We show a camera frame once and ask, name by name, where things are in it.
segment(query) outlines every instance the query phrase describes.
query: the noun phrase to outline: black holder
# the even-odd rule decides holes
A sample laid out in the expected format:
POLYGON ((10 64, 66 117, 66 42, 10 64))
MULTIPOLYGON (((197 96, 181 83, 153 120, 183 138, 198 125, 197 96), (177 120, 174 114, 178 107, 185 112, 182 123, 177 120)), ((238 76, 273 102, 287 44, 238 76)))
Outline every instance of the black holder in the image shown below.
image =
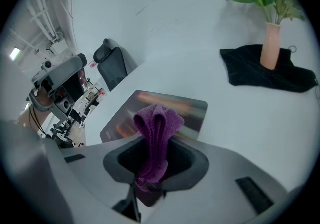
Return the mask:
POLYGON ((191 189, 209 169, 209 161, 204 153, 173 136, 168 142, 168 168, 160 186, 152 192, 143 192, 136 186, 135 179, 147 159, 148 149, 144 137, 139 137, 105 156, 103 166, 106 171, 116 181, 130 184, 131 192, 125 201, 122 200, 123 206, 136 205, 136 196, 146 206, 152 206, 167 192, 191 189))

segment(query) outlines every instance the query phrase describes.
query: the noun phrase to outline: chair backrest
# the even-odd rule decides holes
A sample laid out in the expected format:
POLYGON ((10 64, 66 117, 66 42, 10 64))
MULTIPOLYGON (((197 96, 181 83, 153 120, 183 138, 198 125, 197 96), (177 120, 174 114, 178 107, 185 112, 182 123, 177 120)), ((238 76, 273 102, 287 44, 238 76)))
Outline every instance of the chair backrest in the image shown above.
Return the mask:
POLYGON ((128 76, 125 60, 121 49, 115 47, 105 59, 99 62, 98 70, 108 88, 112 91, 125 77, 128 76))

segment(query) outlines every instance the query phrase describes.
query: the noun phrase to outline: pink vase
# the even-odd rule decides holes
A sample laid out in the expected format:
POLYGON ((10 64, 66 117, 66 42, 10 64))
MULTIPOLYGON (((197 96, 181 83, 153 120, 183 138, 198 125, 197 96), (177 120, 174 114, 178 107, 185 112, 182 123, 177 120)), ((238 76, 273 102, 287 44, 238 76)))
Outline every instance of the pink vase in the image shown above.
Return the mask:
POLYGON ((267 69, 274 70, 280 53, 280 25, 266 22, 266 36, 262 48, 260 63, 267 69))

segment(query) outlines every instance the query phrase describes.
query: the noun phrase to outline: purple towel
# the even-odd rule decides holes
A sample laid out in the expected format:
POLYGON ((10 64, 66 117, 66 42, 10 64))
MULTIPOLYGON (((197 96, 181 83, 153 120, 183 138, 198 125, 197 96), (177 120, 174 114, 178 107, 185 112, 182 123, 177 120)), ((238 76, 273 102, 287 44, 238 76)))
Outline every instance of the purple towel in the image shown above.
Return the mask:
POLYGON ((136 184, 148 191, 148 185, 159 182, 164 176, 168 167, 168 141, 185 121, 174 110, 157 104, 140 110, 133 120, 148 148, 148 160, 139 172, 136 184))

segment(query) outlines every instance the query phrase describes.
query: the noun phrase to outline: white table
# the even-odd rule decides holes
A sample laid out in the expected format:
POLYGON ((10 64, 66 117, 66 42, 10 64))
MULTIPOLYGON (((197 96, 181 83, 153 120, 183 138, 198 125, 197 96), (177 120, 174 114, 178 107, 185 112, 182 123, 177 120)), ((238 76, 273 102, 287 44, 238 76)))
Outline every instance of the white table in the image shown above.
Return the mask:
POLYGON ((292 93, 228 82, 219 50, 160 56, 123 80, 86 123, 87 145, 137 89, 208 103, 198 140, 234 150, 288 190, 306 180, 319 148, 320 109, 315 89, 292 93))

